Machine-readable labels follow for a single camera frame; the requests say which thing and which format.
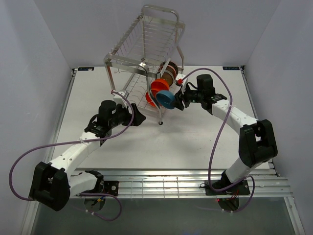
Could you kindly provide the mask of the floral black-white patterned bowl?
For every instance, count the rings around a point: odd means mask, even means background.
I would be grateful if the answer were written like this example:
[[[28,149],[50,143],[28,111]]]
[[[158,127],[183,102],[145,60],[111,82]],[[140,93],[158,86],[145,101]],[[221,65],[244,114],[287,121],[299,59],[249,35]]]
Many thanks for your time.
[[[176,76],[178,75],[178,73],[179,73],[179,68],[178,68],[178,66],[174,63],[174,62],[172,62],[172,61],[170,61],[170,66],[172,66],[173,68],[174,68],[174,70],[175,70],[175,72],[176,72]]]

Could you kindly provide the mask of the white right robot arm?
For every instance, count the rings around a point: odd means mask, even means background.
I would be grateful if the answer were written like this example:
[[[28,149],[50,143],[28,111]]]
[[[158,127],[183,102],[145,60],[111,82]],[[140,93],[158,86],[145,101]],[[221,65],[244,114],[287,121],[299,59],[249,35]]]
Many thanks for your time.
[[[233,194],[253,169],[277,156],[271,122],[258,120],[233,107],[230,98],[216,93],[211,75],[197,76],[196,86],[184,78],[176,84],[180,86],[173,103],[176,108],[184,110],[191,103],[199,103],[209,114],[222,120],[222,127],[228,125],[239,136],[239,156],[218,181],[208,181],[207,188],[211,192]]]

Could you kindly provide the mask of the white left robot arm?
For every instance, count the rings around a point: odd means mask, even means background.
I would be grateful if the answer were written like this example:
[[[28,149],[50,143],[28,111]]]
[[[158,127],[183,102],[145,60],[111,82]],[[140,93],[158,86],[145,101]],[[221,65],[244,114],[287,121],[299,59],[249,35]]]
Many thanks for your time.
[[[29,198],[55,211],[61,210],[69,198],[81,193],[100,195],[104,189],[104,177],[95,170],[74,175],[76,168],[95,150],[99,149],[119,126],[139,126],[146,117],[132,103],[133,113],[112,100],[102,101],[98,113],[89,121],[79,138],[65,152],[48,163],[36,165]]]

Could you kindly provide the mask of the brown cream-inside bowl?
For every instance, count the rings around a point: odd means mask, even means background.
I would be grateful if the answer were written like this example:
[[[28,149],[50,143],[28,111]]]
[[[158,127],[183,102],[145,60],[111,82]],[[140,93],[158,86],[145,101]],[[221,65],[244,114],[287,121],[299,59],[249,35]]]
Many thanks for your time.
[[[162,79],[164,79],[170,87],[172,86],[174,77],[169,71],[167,70],[164,71]]]

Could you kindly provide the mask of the white orange patterned bowl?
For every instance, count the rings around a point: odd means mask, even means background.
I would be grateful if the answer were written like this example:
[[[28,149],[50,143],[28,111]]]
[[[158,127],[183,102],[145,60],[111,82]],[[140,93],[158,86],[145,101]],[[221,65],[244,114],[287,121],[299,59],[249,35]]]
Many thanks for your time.
[[[162,68],[163,68],[164,65],[165,65],[165,62],[162,62],[162,63],[160,64],[160,66],[159,66],[159,68],[158,68],[158,72],[161,72],[161,70],[162,70]],[[168,64],[168,66],[166,67],[166,70],[169,71],[169,72],[172,74],[172,76],[173,76],[174,79],[176,78],[177,72],[176,72],[176,69],[175,69],[173,66],[171,66],[171,65]]]

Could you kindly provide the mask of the orange plastic bowl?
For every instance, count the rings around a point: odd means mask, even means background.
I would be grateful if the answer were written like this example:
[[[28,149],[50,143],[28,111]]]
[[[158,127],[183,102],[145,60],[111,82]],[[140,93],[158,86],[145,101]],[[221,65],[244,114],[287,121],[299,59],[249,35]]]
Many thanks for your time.
[[[153,97],[156,97],[156,94],[158,93],[158,90],[152,89],[152,95]],[[155,107],[155,104],[153,103],[152,99],[149,97],[148,92],[145,94],[145,98],[148,104]]]
[[[151,83],[152,94],[156,95],[159,91],[168,91],[170,90],[170,86],[164,79],[157,79]]]

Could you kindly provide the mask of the blue ceramic bowl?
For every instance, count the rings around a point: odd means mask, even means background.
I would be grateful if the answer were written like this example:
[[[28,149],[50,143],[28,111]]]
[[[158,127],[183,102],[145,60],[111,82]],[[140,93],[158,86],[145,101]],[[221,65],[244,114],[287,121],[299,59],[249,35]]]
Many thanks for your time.
[[[167,90],[161,90],[156,94],[156,99],[163,107],[167,109],[174,109],[175,96]]]

